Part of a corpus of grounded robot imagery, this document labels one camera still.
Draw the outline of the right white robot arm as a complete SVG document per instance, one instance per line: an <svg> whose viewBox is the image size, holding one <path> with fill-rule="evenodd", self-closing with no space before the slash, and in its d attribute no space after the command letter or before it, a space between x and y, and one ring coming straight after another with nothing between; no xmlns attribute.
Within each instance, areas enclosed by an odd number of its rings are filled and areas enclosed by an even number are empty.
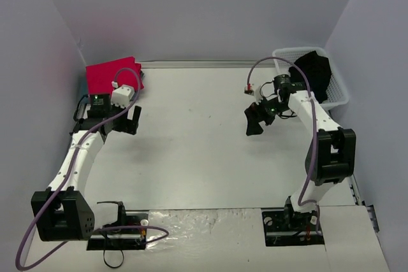
<svg viewBox="0 0 408 272"><path fill-rule="evenodd" d="M263 133L276 116L292 111L312 136L305 158L306 179L288 197L282 219L290 229L305 223L306 214L318 212L323 196L354 173L356 134L336 123L319 104L309 83L291 82L289 75L278 75L271 82L274 92L265 96L263 88L248 85L244 92L255 101L244 111L246 135Z"/></svg>

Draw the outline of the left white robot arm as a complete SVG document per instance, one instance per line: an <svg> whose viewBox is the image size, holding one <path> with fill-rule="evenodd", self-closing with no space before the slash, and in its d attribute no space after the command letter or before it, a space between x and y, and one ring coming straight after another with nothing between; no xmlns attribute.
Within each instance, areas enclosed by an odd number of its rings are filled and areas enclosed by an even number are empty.
<svg viewBox="0 0 408 272"><path fill-rule="evenodd" d="M41 241L89 240L107 226L124 231L128 216L122 203L88 202L85 186L97 154L112 131L136 134L141 107L134 88L121 86L110 94L90 96L86 116L77 120L71 145L57 175L46 190L35 192L31 206Z"/></svg>

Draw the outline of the red t shirt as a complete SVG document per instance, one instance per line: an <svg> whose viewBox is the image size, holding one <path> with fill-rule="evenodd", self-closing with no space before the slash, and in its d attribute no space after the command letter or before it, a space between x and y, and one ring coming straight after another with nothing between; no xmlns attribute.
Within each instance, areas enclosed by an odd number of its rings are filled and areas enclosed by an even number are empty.
<svg viewBox="0 0 408 272"><path fill-rule="evenodd" d="M115 75L122 68L132 69L140 77L140 88L144 88L142 81L142 65L137 63L134 57L125 57L114 61L87 66L85 69L85 75L88 93L90 95L111 94L114 90L112 87L113 81L117 82L118 85L132 86L137 90L138 84L132 72L123 71L117 79L115 79Z"/></svg>

